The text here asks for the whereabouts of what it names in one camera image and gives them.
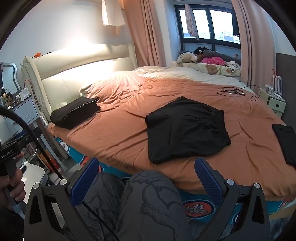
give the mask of window pane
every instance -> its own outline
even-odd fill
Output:
[[[209,24],[205,10],[193,10],[199,38],[210,39]],[[188,33],[185,10],[180,10],[184,38],[192,38]]]
[[[216,10],[210,10],[210,12],[213,20],[215,39],[239,44],[239,37],[233,35],[232,14]]]

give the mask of blue textured pad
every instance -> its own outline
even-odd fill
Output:
[[[195,160],[194,170],[213,204],[221,206],[223,204],[222,188],[200,158]]]
[[[73,186],[70,199],[73,207],[82,203],[89,187],[98,174],[99,164],[98,159],[94,158]]]

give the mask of gray pillow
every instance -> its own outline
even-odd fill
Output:
[[[242,65],[242,59],[240,59],[240,58],[233,58],[233,57],[230,57],[229,55],[222,54],[222,53],[219,53],[219,52],[215,52],[215,51],[212,51],[212,50],[204,50],[203,55],[206,58],[220,57],[225,62],[234,61],[237,64]]]

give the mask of person's leg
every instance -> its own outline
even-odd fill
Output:
[[[115,232],[124,183],[115,175],[98,173],[84,201]],[[82,204],[76,206],[84,222],[99,240],[113,240],[112,234]]]
[[[192,240],[174,184],[157,171],[133,175],[121,198],[116,234],[120,241]]]

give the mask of window frame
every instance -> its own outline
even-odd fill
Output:
[[[209,23],[210,39],[202,39],[202,38],[200,38],[199,40],[196,40],[195,38],[184,38],[183,27],[182,27],[182,23],[181,23],[180,10],[184,10],[185,5],[184,4],[175,5],[175,11],[176,11],[176,16],[177,16],[177,23],[178,23],[178,30],[179,30],[179,35],[180,35],[180,43],[181,43],[181,50],[182,51],[184,51],[184,43],[211,44],[214,51],[216,51],[216,45],[241,49],[241,45],[238,44],[238,43],[233,43],[233,42],[229,42],[229,41],[215,39],[214,25],[213,25],[210,10],[216,10],[216,11],[231,13],[230,8],[210,6],[210,5],[200,5],[200,4],[199,5],[190,4],[190,6],[192,7],[192,9],[200,9],[200,10],[205,10],[206,11],[207,20],[208,20],[208,23]]]

